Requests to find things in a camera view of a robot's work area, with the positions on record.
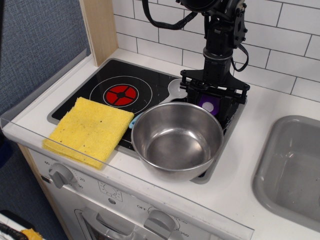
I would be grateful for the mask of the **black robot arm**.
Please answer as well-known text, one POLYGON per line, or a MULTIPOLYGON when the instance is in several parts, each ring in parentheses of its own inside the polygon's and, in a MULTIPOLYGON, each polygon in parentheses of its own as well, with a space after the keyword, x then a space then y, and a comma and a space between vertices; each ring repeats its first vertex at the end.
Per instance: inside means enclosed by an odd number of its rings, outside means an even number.
POLYGON ((187 101, 199 104, 203 95, 219 99, 215 115, 222 123, 226 121, 233 105, 245 104, 250 86, 235 78, 230 68, 235 65, 233 51, 247 50, 245 41, 245 10, 243 0, 182 0, 180 3, 194 13, 204 16, 203 49, 204 67, 202 70, 182 70, 180 86, 187 92, 187 101))

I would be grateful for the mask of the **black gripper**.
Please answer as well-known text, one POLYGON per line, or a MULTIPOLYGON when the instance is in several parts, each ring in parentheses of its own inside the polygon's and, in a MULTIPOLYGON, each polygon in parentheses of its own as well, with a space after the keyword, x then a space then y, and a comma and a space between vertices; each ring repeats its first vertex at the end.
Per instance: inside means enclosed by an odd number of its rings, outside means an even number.
POLYGON ((247 100, 250 86, 230 73, 232 55, 205 56, 201 70, 182 70, 180 86, 187 92, 187 102, 198 104, 202 94, 221 98, 217 119, 226 125, 234 118, 240 104, 247 100))

